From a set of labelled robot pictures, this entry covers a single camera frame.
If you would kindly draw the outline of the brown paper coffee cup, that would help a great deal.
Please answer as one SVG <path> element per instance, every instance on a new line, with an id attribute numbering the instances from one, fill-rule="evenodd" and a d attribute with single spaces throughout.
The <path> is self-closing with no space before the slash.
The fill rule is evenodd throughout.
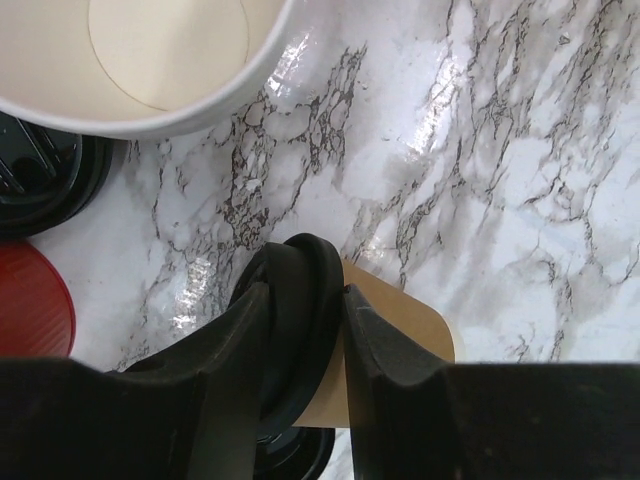
<path id="1" fill-rule="evenodd" d="M 341 332 L 313 399 L 295 424 L 363 428 L 393 417 L 394 398 L 465 358 L 456 327 L 432 307 L 344 260 Z"/>

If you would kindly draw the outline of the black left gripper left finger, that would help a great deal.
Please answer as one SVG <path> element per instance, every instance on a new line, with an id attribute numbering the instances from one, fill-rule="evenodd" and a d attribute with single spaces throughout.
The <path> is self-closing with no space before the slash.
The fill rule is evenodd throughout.
<path id="1" fill-rule="evenodd" d="M 1 363 L 5 479 L 249 479 L 269 292 L 251 287 L 124 372 L 68 358 Z"/>

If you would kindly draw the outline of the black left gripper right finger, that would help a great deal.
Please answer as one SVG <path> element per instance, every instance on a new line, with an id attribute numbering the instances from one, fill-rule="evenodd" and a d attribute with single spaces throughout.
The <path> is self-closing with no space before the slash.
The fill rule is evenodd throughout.
<path id="1" fill-rule="evenodd" d="M 351 429 L 359 479 L 635 479 L 631 363 L 446 363 Z"/>

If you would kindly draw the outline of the black plastic cup lid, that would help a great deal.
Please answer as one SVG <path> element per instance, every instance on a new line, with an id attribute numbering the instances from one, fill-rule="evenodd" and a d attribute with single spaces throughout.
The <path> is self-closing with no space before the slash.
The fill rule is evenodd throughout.
<path id="1" fill-rule="evenodd" d="M 310 233 L 266 243 L 242 272 L 230 302 L 268 286 L 269 336 L 258 433 L 290 428 L 318 390 L 340 328 L 343 267 L 327 240 Z"/>

